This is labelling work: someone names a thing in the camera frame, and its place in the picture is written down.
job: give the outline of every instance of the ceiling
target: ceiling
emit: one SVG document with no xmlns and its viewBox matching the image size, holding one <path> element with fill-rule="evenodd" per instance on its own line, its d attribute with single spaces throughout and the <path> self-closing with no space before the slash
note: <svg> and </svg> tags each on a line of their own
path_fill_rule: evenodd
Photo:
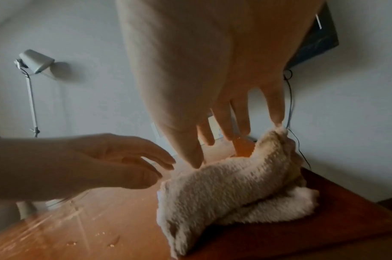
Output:
<svg viewBox="0 0 392 260">
<path fill-rule="evenodd" d="M 0 24 L 33 0 L 0 0 Z"/>
</svg>

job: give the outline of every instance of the rag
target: rag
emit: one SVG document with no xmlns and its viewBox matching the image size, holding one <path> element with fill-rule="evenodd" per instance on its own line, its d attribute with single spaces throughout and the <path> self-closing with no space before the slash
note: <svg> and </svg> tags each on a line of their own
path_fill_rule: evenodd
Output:
<svg viewBox="0 0 392 260">
<path fill-rule="evenodd" d="M 275 128 L 249 158 L 227 158 L 162 183 L 157 223 L 172 257 L 186 255 L 212 224 L 291 221 L 314 212 L 319 193 L 305 187 L 303 160 L 287 135 Z"/>
</svg>

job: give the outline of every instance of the towel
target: towel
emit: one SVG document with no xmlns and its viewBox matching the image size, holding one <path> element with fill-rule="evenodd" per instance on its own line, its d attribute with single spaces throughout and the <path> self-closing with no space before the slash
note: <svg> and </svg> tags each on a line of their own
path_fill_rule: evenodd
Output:
<svg viewBox="0 0 392 260">
<path fill-rule="evenodd" d="M 158 192 L 157 223 L 171 256 L 184 256 L 211 224 L 291 221 L 313 213 L 303 160 L 285 128 L 266 133 L 249 158 L 227 158 L 174 176 Z"/>
</svg>

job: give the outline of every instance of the table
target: table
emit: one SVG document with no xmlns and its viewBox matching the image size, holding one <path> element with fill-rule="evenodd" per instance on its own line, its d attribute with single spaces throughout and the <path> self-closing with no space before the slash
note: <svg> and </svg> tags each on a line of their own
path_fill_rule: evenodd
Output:
<svg viewBox="0 0 392 260">
<path fill-rule="evenodd" d="M 235 141 L 238 156 L 254 146 Z M 231 142 L 205 147 L 208 161 L 234 155 Z M 172 174 L 190 170 L 178 160 Z M 303 170 L 320 191 L 310 217 L 279 224 L 210 227 L 183 260 L 201 259 L 392 259 L 392 213 L 324 178 Z M 164 179 L 170 174 L 163 171 Z M 95 189 L 38 213 L 0 234 L 0 259 L 129 260 L 170 258 L 156 224 L 159 185 L 146 190 Z"/>
</svg>

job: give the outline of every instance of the lamp shade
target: lamp shade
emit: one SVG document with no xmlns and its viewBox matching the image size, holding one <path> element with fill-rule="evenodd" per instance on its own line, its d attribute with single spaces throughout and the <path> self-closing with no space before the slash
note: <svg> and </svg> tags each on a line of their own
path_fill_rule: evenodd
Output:
<svg viewBox="0 0 392 260">
<path fill-rule="evenodd" d="M 54 59 L 34 50 L 26 50 L 19 54 L 19 57 L 22 59 L 22 62 L 35 74 L 44 71 L 55 62 Z"/>
</svg>

